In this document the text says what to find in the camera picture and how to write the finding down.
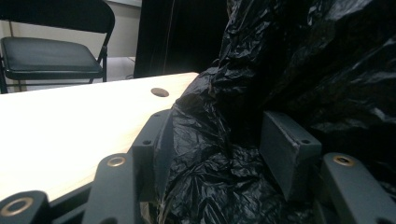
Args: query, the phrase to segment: chair backrest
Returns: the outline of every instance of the chair backrest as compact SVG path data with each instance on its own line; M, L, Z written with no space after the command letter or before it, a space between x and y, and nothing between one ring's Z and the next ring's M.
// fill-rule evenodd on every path
M103 0L1 0L0 20L106 34L115 16Z

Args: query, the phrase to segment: wall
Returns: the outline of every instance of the wall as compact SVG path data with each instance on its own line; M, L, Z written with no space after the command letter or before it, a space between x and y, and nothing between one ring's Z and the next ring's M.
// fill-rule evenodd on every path
M107 2L116 16L116 26L108 43L109 57L134 57L136 54L139 30L140 7ZM0 36L10 35L7 21L0 24ZM99 54L104 35L78 31L68 31L28 24L12 23L15 36L31 36L49 39L68 40L87 46L94 56Z

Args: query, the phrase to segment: shiny plastic sheet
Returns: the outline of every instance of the shiny plastic sheet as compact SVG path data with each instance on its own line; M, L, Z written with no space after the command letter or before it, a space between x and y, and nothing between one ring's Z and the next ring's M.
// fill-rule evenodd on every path
M258 145L262 111L395 186L396 2L235 0L219 59L173 107L176 156L160 223L310 223L286 203Z

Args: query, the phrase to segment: light wood surface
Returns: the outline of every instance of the light wood surface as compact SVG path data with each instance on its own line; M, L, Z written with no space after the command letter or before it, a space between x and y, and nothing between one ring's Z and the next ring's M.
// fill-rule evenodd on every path
M0 201L34 189L52 201L93 181L98 162L128 151L149 117L170 108L196 76L0 95Z

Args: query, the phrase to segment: wooden table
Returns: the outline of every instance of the wooden table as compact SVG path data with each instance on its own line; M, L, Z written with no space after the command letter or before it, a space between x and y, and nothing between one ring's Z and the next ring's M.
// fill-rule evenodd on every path
M98 162L127 152L149 117L170 108L196 76L0 95L0 201L34 189L52 201L93 181Z

